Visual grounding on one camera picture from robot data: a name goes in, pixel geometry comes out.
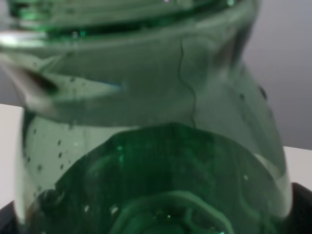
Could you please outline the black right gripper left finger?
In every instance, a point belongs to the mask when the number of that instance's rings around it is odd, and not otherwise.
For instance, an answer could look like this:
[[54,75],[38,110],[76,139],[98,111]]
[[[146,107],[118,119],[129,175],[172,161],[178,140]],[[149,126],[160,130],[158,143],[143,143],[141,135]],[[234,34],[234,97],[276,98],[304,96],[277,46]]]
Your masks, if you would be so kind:
[[17,221],[14,213],[14,202],[0,209],[0,234],[18,234]]

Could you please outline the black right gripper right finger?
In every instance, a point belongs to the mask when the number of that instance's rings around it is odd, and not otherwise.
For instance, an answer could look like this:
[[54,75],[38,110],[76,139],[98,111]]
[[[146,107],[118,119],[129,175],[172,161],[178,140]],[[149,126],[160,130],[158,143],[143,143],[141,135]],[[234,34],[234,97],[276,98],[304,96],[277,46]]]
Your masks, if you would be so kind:
[[288,214],[283,220],[281,234],[312,233],[312,192],[299,183],[282,186],[288,202]]

